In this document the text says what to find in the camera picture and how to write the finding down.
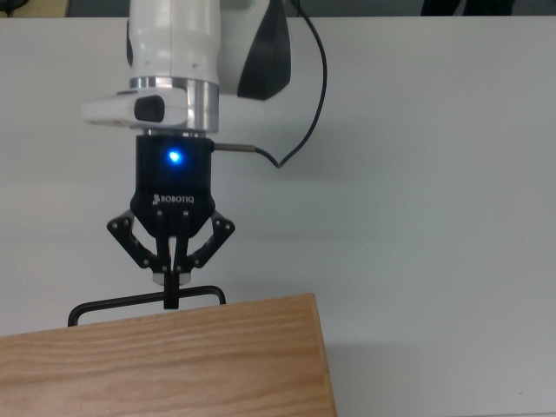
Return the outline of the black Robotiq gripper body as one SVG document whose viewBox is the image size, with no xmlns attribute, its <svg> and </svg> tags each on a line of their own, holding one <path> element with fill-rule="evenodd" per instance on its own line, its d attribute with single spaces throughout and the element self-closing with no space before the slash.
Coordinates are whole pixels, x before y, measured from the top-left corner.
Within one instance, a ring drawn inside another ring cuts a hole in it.
<svg viewBox="0 0 556 417">
<path fill-rule="evenodd" d="M 189 235 L 196 235 L 215 212 L 211 195 L 214 143 L 204 137 L 139 135 L 136 137 L 136 190 L 131 212 L 147 233 L 156 236 L 156 213 L 167 220 L 170 237 L 180 217 L 189 213 Z"/>
</svg>

